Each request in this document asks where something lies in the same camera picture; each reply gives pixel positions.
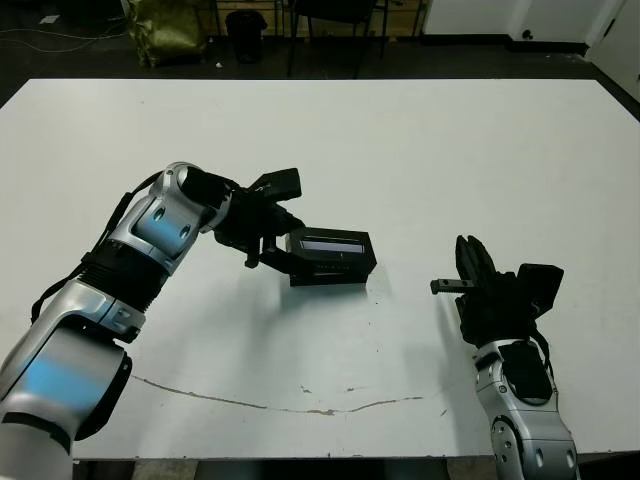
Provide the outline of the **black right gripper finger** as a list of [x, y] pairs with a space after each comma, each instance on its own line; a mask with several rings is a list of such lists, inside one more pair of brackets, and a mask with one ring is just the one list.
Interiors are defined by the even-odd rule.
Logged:
[[478, 265], [481, 243], [473, 236], [458, 235], [455, 245], [456, 269], [461, 280], [476, 284], [478, 281]]
[[496, 275], [494, 262], [483, 243], [469, 235], [467, 239], [469, 256], [469, 273], [474, 284], [482, 289], [489, 289]]

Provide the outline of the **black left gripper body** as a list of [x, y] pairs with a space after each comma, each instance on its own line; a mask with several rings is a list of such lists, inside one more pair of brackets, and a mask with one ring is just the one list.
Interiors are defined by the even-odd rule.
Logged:
[[214, 229], [215, 240], [245, 254], [244, 265], [255, 268], [263, 250], [278, 248], [276, 238], [288, 233], [279, 230], [279, 213], [286, 210], [258, 192], [233, 192], [225, 219]]

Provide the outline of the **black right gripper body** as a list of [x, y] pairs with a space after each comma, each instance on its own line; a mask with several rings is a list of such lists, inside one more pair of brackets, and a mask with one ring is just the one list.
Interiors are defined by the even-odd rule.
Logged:
[[537, 327], [524, 288], [513, 272], [497, 273], [480, 280], [436, 279], [431, 293], [458, 294], [455, 305], [465, 342], [484, 346], [508, 339], [529, 339]]

